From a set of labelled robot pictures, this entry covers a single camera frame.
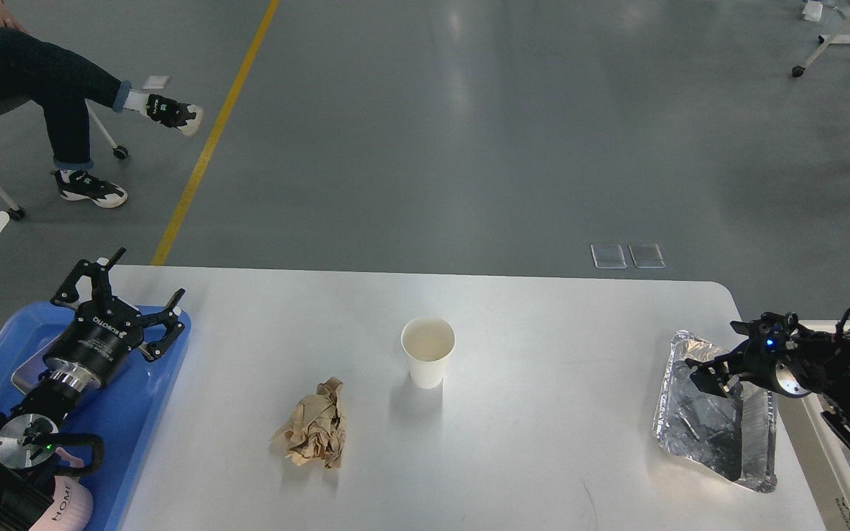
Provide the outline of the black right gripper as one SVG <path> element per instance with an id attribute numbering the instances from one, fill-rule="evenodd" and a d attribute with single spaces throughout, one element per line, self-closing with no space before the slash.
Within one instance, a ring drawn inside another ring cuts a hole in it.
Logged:
<path id="1" fill-rule="evenodd" d="M 745 336 L 736 354 L 722 354 L 709 361 L 687 359 L 689 379 L 699 391 L 728 399 L 742 392 L 744 382 L 801 399 L 811 392 L 792 368 L 798 346 L 792 336 L 799 329 L 796 313 L 763 313 L 751 322 L 730 322 L 738 335 Z"/>

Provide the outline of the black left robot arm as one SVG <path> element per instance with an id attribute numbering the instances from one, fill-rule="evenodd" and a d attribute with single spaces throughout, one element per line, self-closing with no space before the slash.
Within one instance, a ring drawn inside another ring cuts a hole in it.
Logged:
<path id="1" fill-rule="evenodd" d="M 120 527 L 191 322 L 182 289 L 116 296 L 115 263 L 81 260 L 0 332 L 0 530 Z"/>

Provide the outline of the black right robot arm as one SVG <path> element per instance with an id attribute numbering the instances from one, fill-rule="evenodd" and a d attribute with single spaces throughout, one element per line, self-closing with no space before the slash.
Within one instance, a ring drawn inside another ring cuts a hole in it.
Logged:
<path id="1" fill-rule="evenodd" d="M 823 397 L 824 423 L 850 450 L 850 306 L 833 332 L 813 330 L 796 313 L 766 312 L 751 322 L 732 322 L 744 340 L 709 361 L 687 360 L 691 380 L 702 392 L 725 397 L 732 379 L 750 382 L 789 398 Z"/>

